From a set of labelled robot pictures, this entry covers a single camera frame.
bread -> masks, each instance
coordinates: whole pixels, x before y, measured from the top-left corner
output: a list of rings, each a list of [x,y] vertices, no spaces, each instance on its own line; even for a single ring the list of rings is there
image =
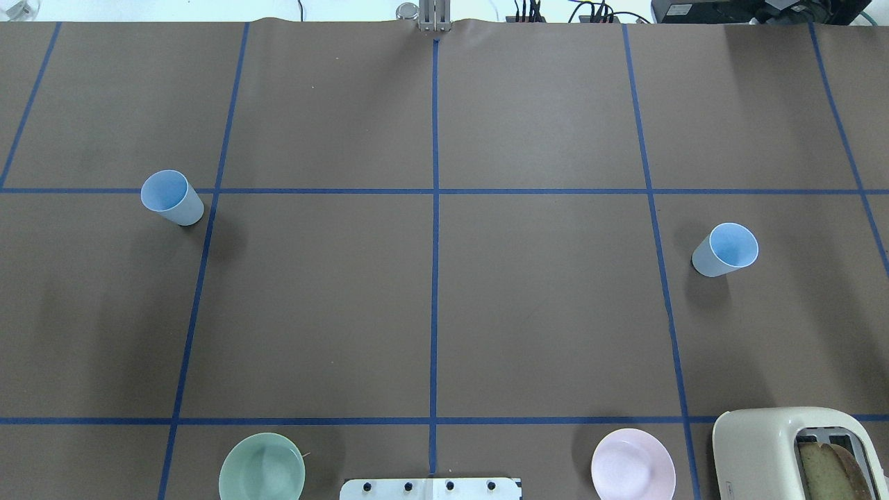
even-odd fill
[[[873,500],[855,457],[839,445],[799,443],[810,500]]]

white bracket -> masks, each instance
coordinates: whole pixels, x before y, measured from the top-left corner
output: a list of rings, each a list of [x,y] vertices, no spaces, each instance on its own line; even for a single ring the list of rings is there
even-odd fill
[[[451,31],[451,0],[420,0],[420,31]]]
[[[340,500],[522,500],[522,480],[511,478],[426,478],[349,480]]]

white floor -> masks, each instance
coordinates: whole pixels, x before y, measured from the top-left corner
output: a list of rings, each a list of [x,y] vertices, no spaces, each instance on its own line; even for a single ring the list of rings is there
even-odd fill
[[[306,20],[391,20],[405,0],[302,0]],[[566,22],[577,4],[543,0],[548,22]],[[612,0],[618,11],[636,12],[652,19],[650,0]],[[503,21],[516,12],[513,0],[452,0],[452,18]],[[889,25],[889,0],[873,0],[866,9],[881,25]],[[38,20],[257,20],[277,17],[299,20],[297,0],[43,0]],[[624,16],[624,22],[632,22]],[[869,24],[862,17],[854,24]]]

clear plastic object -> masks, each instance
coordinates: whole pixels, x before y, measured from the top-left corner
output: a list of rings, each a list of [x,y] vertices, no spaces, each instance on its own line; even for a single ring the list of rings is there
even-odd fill
[[[0,0],[0,21],[34,20],[40,0]]]

white label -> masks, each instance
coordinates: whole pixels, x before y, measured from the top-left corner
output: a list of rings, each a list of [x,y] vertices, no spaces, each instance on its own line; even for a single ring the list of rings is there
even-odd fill
[[[684,16],[691,10],[692,10],[691,4],[671,5],[669,7],[669,9],[667,10],[667,15],[668,16]]]

